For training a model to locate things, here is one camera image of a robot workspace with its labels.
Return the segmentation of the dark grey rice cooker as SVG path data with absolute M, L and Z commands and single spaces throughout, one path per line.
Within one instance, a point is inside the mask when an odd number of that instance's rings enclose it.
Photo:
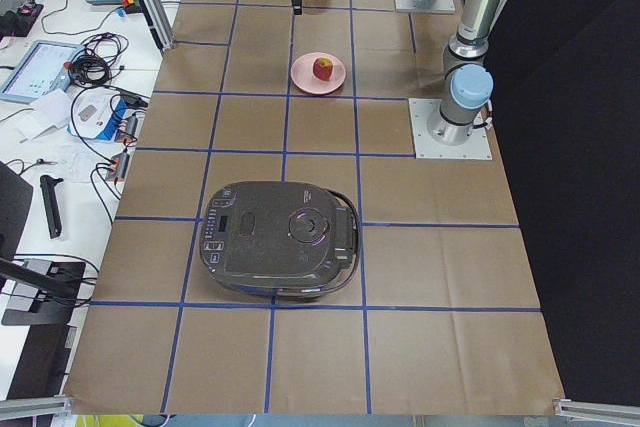
M 344 194 L 302 182 L 242 181 L 205 209 L 201 261 L 221 286 L 256 296 L 309 299 L 357 272 L 362 231 Z

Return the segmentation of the red yellow apple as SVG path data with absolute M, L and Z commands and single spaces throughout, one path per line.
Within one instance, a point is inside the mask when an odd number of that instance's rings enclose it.
M 328 57 L 318 57 L 312 64 L 312 73 L 315 78 L 328 82 L 333 74 L 334 64 Z

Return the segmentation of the black monitor stand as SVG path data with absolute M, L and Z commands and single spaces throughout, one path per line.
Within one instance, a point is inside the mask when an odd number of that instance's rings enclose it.
M 66 324 L 81 304 L 78 292 L 83 262 L 31 257 L 14 261 L 28 218 L 33 187 L 18 173 L 1 165 L 1 279 L 15 282 L 1 319 L 5 326 Z

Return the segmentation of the near teach pendant tablet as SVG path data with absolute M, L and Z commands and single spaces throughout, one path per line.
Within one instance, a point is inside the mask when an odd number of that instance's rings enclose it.
M 79 44 L 36 41 L 1 86 L 1 99 L 29 104 L 71 84 L 67 65 L 83 50 Z

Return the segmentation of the pink plate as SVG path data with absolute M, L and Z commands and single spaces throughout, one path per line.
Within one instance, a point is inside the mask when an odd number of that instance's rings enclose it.
M 311 52 L 301 55 L 293 62 L 290 77 L 302 91 L 325 95 L 344 83 L 346 68 L 340 59 L 331 54 Z

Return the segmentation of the blue white box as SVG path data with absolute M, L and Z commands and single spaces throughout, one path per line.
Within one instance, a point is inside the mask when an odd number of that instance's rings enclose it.
M 111 141 L 126 111 L 119 92 L 106 88 L 87 90 L 73 102 L 67 132 L 86 140 Z

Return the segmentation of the black bar tool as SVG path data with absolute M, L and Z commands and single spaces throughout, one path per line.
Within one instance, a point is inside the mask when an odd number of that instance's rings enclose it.
M 62 182 L 62 178 L 54 178 L 50 175 L 40 176 L 40 188 L 51 239 L 58 238 L 62 233 L 62 222 L 55 191 L 56 186 Z

